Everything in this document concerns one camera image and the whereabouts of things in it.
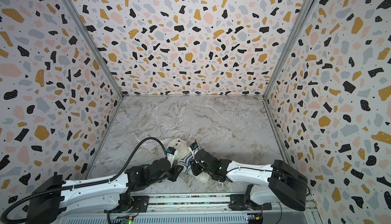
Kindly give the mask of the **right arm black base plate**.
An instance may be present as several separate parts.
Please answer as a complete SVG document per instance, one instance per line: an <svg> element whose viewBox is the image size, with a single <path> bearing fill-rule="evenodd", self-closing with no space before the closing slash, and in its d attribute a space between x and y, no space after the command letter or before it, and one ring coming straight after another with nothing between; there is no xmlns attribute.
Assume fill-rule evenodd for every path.
<svg viewBox="0 0 391 224"><path fill-rule="evenodd" d="M264 205L258 205L249 199L249 195L246 194L231 194L229 208L233 211L261 211L271 210L271 203L265 203Z"/></svg>

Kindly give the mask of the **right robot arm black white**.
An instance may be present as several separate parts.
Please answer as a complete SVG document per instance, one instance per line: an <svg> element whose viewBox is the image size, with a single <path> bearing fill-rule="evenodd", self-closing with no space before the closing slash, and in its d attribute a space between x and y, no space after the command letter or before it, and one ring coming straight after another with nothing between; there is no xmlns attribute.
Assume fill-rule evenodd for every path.
<svg viewBox="0 0 391 224"><path fill-rule="evenodd" d="M285 206L304 211L310 192L308 179L282 160L271 165L248 165L229 159L217 159L196 144L189 146L190 161L194 176L207 174L217 182L246 182L245 204L255 205L280 201Z"/></svg>

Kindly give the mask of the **white fluffy teddy bear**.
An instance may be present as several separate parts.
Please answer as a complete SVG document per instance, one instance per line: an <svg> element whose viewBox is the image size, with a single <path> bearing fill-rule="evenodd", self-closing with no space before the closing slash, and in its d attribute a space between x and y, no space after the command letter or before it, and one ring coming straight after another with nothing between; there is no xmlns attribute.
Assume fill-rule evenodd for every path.
<svg viewBox="0 0 391 224"><path fill-rule="evenodd" d="M178 152L173 165L177 164L177 160L187 156L190 153L190 151L188 149L187 141L180 139L180 138L175 138L175 139L171 140L168 144L168 147L174 147ZM210 176L209 177L198 176L198 177L195 177L195 179L201 183L206 183L209 181Z"/></svg>

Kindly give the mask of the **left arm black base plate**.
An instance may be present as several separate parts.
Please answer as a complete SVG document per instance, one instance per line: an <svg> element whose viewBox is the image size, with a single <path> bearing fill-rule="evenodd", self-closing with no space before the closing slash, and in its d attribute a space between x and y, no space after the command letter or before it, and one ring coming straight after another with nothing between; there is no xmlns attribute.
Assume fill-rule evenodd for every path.
<svg viewBox="0 0 391 224"><path fill-rule="evenodd" d="M104 213L145 213L150 197L148 195L120 194L119 201L112 209L104 210Z"/></svg>

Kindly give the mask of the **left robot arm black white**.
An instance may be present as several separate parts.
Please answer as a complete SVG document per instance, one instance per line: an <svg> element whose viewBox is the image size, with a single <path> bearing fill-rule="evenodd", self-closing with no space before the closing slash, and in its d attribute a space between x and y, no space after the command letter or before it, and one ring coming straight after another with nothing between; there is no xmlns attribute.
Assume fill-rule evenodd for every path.
<svg viewBox="0 0 391 224"><path fill-rule="evenodd" d="M162 158L150 165L132 167L115 180L102 177L80 181L79 188L68 185L55 190L58 181L53 180L53 184L45 183L37 189L42 195L30 200L26 223L51 224L58 216L88 211L125 212L135 203L133 192L164 180L174 182L183 169Z"/></svg>

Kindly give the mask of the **blue white striped knit sweater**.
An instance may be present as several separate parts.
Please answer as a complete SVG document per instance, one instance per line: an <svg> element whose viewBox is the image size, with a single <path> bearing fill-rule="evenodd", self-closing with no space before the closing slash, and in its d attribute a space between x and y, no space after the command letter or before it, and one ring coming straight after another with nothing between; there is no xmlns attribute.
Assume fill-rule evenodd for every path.
<svg viewBox="0 0 391 224"><path fill-rule="evenodd" d="M189 153L187 156L177 160L177 165L182 166L183 170L181 173L184 173L185 175L192 175L192 169L191 169L191 164L194 160L194 156Z"/></svg>

